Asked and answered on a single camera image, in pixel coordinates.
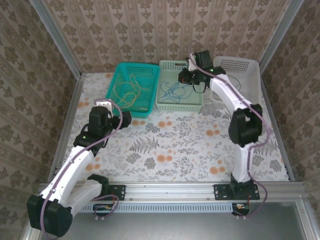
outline plastic basket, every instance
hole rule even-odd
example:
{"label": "plastic basket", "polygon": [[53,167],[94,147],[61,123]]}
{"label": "plastic basket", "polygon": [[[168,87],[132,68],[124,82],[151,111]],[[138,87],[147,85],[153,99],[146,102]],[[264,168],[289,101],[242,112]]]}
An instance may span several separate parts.
{"label": "plastic basket", "polygon": [[[182,60],[161,60],[160,77],[158,88],[156,91],[156,106],[161,111],[175,112],[199,112],[203,106],[204,85],[195,85],[196,93],[191,85],[186,85],[178,82],[178,75],[182,69],[187,68],[187,61]],[[183,89],[178,89],[178,95],[183,95],[180,99],[172,99],[166,97],[170,87],[179,84]]]}
{"label": "plastic basket", "polygon": [[[134,101],[132,106],[124,108],[123,111],[130,111],[133,118],[145,119],[152,112],[159,73],[160,67],[158,65],[121,62],[116,66],[106,98],[112,99],[121,109],[127,106],[122,101],[125,95],[132,92],[137,93],[137,87],[130,84],[132,79],[130,79],[130,75],[134,75],[137,84],[141,87],[140,96]],[[135,95],[132,94],[132,96],[125,97],[125,100],[130,103],[134,98]],[[119,112],[114,109],[113,114],[119,115]]]}
{"label": "plastic basket", "polygon": [[239,80],[241,84],[239,92],[247,100],[253,104],[261,104],[260,69],[257,61],[233,56],[216,56],[213,65],[221,66],[227,75]]}

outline green basket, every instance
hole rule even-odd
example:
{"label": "green basket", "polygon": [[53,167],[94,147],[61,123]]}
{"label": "green basket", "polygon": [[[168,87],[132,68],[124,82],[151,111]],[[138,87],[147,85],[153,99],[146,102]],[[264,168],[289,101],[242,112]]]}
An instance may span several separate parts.
{"label": "green basket", "polygon": [[[156,90],[159,80],[160,67],[154,64],[121,62],[116,66],[115,73],[106,94],[107,99],[113,100],[119,105],[121,110],[130,111],[133,118],[147,118],[152,112],[155,101]],[[132,106],[122,101],[125,98],[127,103],[133,102]],[[114,115],[119,115],[117,110],[113,110]]]}
{"label": "green basket", "polygon": [[[161,111],[175,112],[196,112],[198,113],[204,104],[203,94],[204,85],[195,85],[194,91],[191,85],[186,85],[178,82],[178,75],[184,68],[188,68],[187,61],[182,60],[161,60],[160,77],[158,88],[156,91],[156,106]],[[175,94],[184,96],[179,99],[166,97],[166,93],[172,89],[172,86],[178,85],[180,88]]]}

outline blue string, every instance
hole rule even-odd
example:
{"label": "blue string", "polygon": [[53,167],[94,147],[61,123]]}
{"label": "blue string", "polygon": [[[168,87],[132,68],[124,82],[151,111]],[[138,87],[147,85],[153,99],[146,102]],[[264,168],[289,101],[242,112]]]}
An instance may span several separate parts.
{"label": "blue string", "polygon": [[[163,84],[166,88],[169,88],[167,91],[165,91],[163,89]],[[161,90],[164,92],[164,95],[161,97],[161,98],[165,98],[162,103],[166,100],[169,100],[169,101],[173,101],[174,103],[178,104],[180,103],[180,100],[181,99],[187,99],[190,97],[190,95],[192,94],[192,90],[190,91],[190,94],[188,96],[185,96],[186,95],[186,89],[185,88],[190,88],[191,86],[189,85],[186,85],[186,84],[180,84],[180,82],[176,82],[175,84],[173,84],[172,86],[170,86],[170,83],[167,82],[167,81],[163,81],[161,83]],[[181,94],[177,94],[177,91],[179,90],[183,90],[183,92]]]}
{"label": "blue string", "polygon": [[235,86],[235,89],[237,89],[238,91],[240,91],[240,89],[241,89],[241,83],[240,83],[240,81],[239,81],[236,77],[234,77],[234,76],[231,76],[231,75],[227,75],[227,76],[234,78],[234,79],[238,82],[239,89],[237,89],[238,86]]}

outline metal corner post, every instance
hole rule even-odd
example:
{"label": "metal corner post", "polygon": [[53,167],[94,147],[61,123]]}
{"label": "metal corner post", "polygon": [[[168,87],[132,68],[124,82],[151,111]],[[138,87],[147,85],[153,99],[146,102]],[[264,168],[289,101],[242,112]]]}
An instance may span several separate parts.
{"label": "metal corner post", "polygon": [[80,79],[81,68],[78,65],[76,59],[74,58],[72,52],[70,51],[66,41],[64,40],[63,34],[59,31],[55,21],[50,15],[43,0],[30,0],[35,11],[38,13],[41,21],[43,22],[46,30],[51,35],[55,45],[62,54],[65,62],[68,64],[70,70],[72,71],[75,79]]}
{"label": "metal corner post", "polygon": [[48,182],[52,181],[52,179],[54,178],[56,169],[59,168],[60,164],[63,162],[65,158],[65,152],[67,149],[69,136],[74,123],[78,102],[82,93],[83,86],[84,86],[84,81],[81,78],[77,79],[74,86],[72,98],[69,104],[69,108],[65,116],[59,142],[54,154],[51,170],[48,176]]}
{"label": "metal corner post", "polygon": [[290,164],[287,152],[286,152],[286,148],[285,148],[284,142],[282,141],[281,134],[280,134],[278,124],[276,121],[276,117],[275,117],[274,112],[272,110],[271,103],[270,103],[270,100],[268,97],[268,93],[267,93],[267,90],[266,90],[266,87],[265,87],[265,84],[264,84],[262,77],[261,77],[261,91],[262,91],[262,95],[265,100],[266,108],[267,108],[269,115],[270,115],[270,120],[271,120],[271,123],[273,126],[274,134],[275,134],[276,140],[278,142],[280,153],[283,158],[284,164],[286,166],[289,178],[291,181],[295,181],[296,179],[294,176],[294,172],[292,171],[291,164]]}
{"label": "metal corner post", "polygon": [[265,71],[304,0],[291,0],[259,61],[260,74]]}

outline ventilation slot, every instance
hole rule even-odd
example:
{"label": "ventilation slot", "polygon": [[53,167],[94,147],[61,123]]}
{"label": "ventilation slot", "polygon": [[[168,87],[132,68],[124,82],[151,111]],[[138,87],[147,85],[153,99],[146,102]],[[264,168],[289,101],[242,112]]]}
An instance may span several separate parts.
{"label": "ventilation slot", "polygon": [[[94,204],[82,208],[81,213],[93,213]],[[231,203],[120,203],[115,213],[231,213]],[[108,213],[98,210],[97,213]]]}

